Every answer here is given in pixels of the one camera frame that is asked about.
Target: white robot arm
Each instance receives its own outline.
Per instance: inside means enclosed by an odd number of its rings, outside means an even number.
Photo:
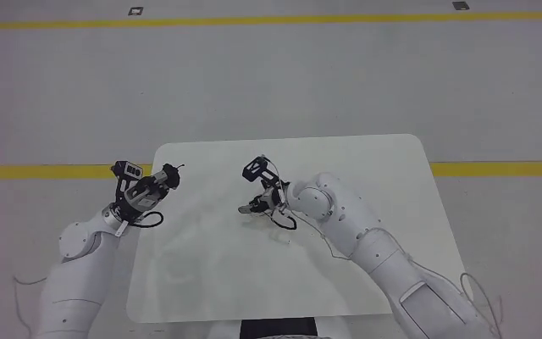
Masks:
[[[59,238],[60,264],[53,267],[41,292],[36,338],[85,339],[108,292],[114,254],[127,226],[138,224],[180,183],[177,168],[165,164],[152,176],[142,168],[118,161],[116,201],[87,222],[69,225]]]
[[[288,208],[316,220],[335,247],[379,286],[410,339],[496,338],[482,314],[450,281],[410,260],[381,228],[363,197],[329,173],[307,182],[283,182],[267,164],[262,156],[245,167],[243,176],[249,181],[262,178],[265,193],[241,207],[241,213]]]

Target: black base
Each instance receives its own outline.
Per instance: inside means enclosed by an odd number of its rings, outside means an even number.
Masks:
[[[266,336],[317,336],[314,318],[260,319],[241,321],[239,339],[258,339]]]

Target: yellow floor line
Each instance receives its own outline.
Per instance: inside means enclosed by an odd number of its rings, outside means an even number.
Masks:
[[[0,22],[2,30],[135,28],[208,25],[287,25],[356,22],[424,22],[424,21],[505,21],[542,20],[542,12],[457,12],[441,14],[344,14],[291,15],[218,18],[120,19],[78,21],[11,21]]]
[[[542,161],[533,162],[473,162],[431,163],[434,176],[542,176]],[[145,175],[150,164],[141,164]],[[4,165],[0,180],[15,179],[109,179],[110,164]]]

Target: white table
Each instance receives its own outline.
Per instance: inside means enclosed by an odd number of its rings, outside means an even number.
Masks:
[[[262,188],[241,176],[265,154],[283,180],[329,171],[351,184],[421,264],[458,281],[464,271],[422,144],[415,136],[174,143],[153,171],[186,164],[159,205],[162,225],[141,231],[126,310],[139,323],[384,314],[380,290],[356,265],[331,258],[299,223],[281,230],[241,215]]]

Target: gray floor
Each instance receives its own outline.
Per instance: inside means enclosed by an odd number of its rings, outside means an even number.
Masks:
[[[145,15],[452,12],[449,2],[141,2]],[[471,1],[473,10],[540,10]],[[133,3],[9,1],[1,20],[124,19]],[[540,22],[0,31],[0,164],[152,162],[165,142],[412,133],[430,161],[540,160]],[[542,335],[542,178],[437,178],[467,269],[502,300],[508,338]],[[113,198],[114,181],[0,181],[0,331],[24,338],[11,274],[33,280],[59,232]],[[199,338],[207,325],[125,314],[137,232],[121,243],[91,338]],[[40,287],[20,293],[36,318]],[[403,338],[389,315],[356,338]]]

